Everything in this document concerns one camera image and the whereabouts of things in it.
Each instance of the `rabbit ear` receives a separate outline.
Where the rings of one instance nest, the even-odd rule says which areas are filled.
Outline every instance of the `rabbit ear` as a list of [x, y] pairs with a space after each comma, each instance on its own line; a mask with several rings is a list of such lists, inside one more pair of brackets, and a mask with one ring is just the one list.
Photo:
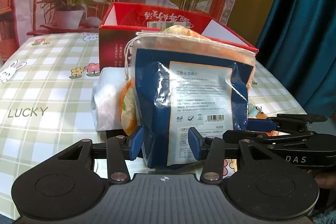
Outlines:
[[16, 64], [17, 64], [17, 60], [14, 60], [12, 63], [9, 64], [8, 67], [13, 68], [13, 67], [15, 67]]
[[17, 65], [15, 68], [16, 69], [20, 69], [20, 68], [22, 68], [22, 67], [24, 67], [26, 65], [27, 65], [27, 62], [23, 62], [23, 63], [20, 63], [19, 65]]

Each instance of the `white cloth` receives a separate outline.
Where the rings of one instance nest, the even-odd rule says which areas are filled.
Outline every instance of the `white cloth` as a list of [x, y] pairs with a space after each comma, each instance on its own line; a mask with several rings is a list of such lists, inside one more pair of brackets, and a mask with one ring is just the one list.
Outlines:
[[120, 123], [120, 94], [127, 81], [124, 68], [106, 67], [93, 84], [91, 111], [97, 131], [122, 129]]

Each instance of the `wooden cabinet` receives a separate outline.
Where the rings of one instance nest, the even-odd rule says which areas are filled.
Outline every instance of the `wooden cabinet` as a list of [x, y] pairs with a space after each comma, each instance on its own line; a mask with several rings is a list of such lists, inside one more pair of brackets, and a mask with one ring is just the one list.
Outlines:
[[18, 48], [14, 0], [0, 0], [0, 56], [3, 61]]

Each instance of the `white circular logo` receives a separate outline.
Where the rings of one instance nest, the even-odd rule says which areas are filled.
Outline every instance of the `white circular logo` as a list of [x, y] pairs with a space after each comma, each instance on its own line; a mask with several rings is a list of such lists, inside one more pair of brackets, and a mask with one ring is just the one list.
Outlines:
[[164, 176], [164, 177], [161, 177], [161, 178], [159, 178], [161, 181], [168, 181], [168, 180], [170, 180], [170, 178], [169, 177], [166, 177], [166, 176]]

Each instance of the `tablecloth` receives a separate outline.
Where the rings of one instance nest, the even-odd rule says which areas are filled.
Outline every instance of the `tablecloth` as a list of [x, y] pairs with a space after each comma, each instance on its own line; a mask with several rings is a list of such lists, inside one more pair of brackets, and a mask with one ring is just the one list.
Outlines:
[[[0, 80], [0, 214], [16, 219], [11, 186], [20, 174], [81, 139], [106, 141], [104, 132], [95, 131], [90, 112], [99, 76], [98, 34], [30, 38], [0, 68], [4, 71], [10, 75]], [[259, 63], [254, 81], [249, 102], [268, 116], [305, 113]], [[130, 173], [146, 168], [142, 159], [128, 166]], [[103, 161], [97, 161], [96, 171], [106, 175]]]

